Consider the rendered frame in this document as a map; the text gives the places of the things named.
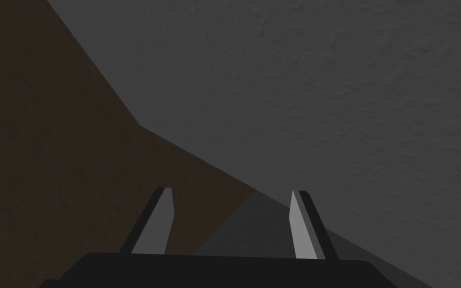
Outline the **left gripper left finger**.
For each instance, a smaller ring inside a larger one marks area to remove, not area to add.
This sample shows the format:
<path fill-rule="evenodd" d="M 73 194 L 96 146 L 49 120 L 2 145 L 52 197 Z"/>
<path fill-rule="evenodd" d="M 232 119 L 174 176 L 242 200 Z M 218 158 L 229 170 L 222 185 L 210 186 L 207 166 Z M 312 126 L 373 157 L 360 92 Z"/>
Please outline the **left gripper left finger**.
<path fill-rule="evenodd" d="M 174 215 L 172 189 L 158 187 L 153 191 L 119 252 L 123 254 L 164 254 Z"/>

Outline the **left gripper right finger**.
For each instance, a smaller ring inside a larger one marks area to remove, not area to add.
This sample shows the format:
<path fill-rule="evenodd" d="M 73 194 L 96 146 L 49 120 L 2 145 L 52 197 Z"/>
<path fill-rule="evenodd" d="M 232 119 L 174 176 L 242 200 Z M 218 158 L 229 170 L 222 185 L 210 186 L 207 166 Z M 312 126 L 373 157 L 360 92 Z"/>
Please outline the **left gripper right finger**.
<path fill-rule="evenodd" d="M 291 192 L 288 218 L 297 259 L 339 259 L 308 191 Z"/>

